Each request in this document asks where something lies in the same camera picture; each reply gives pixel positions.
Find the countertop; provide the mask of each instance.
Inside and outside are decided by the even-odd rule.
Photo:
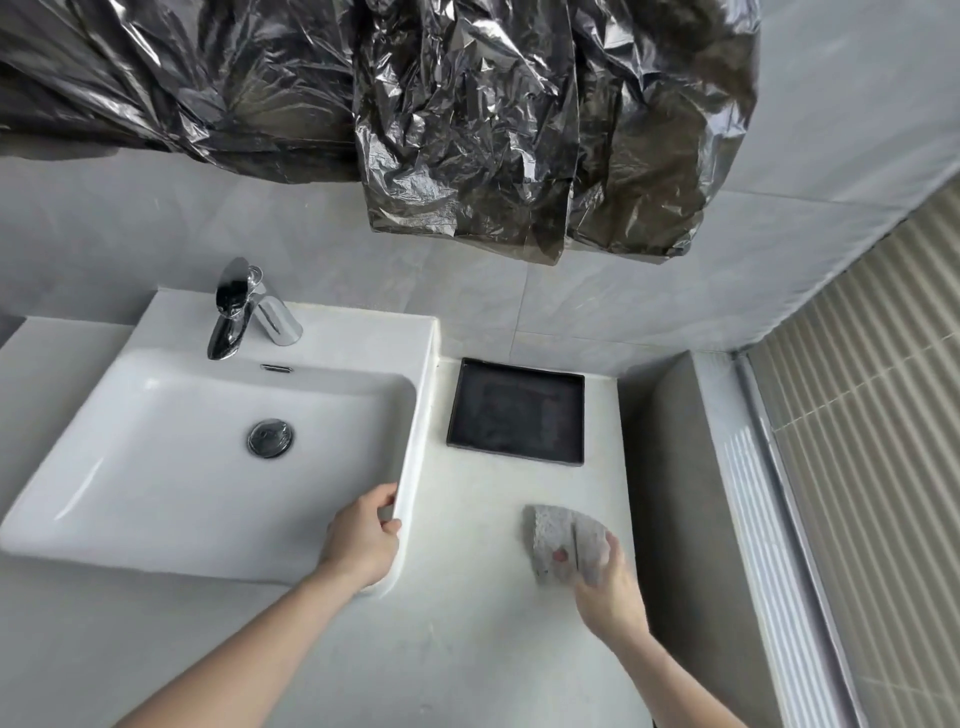
[[[130,330],[32,318],[0,350],[3,512]],[[587,377],[576,468],[448,448],[458,363],[438,366],[399,582],[336,618],[269,724],[647,728],[643,702],[569,591],[536,583],[522,539],[523,507],[554,503],[605,523],[633,558],[615,380]],[[109,725],[280,594],[0,555],[4,722]]]

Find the black tray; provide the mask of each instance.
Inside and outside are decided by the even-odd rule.
[[[583,465],[584,378],[464,359],[446,443]]]

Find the sink basin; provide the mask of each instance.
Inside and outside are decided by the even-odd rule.
[[[437,324],[419,316],[291,304],[304,334],[274,345],[251,326],[240,351],[206,358],[212,297],[160,291],[0,525],[12,553],[106,567],[293,584],[326,525],[398,481],[413,527],[436,370]],[[265,459],[255,425],[292,445]]]

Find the hand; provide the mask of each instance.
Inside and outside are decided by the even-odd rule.
[[[400,547],[400,521],[381,522],[377,509],[395,496],[396,483],[385,483],[343,508],[326,530],[317,571],[344,576],[357,592],[386,576]]]
[[[590,632],[611,649],[637,634],[649,634],[647,612],[633,570],[627,565],[620,541],[607,531],[610,560],[600,574],[600,583],[591,587],[577,574],[573,592],[577,611]]]

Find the sponge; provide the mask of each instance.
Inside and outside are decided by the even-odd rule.
[[[559,505],[535,505],[534,571],[542,584],[569,584],[579,572],[596,586],[610,559],[607,528],[578,511]]]

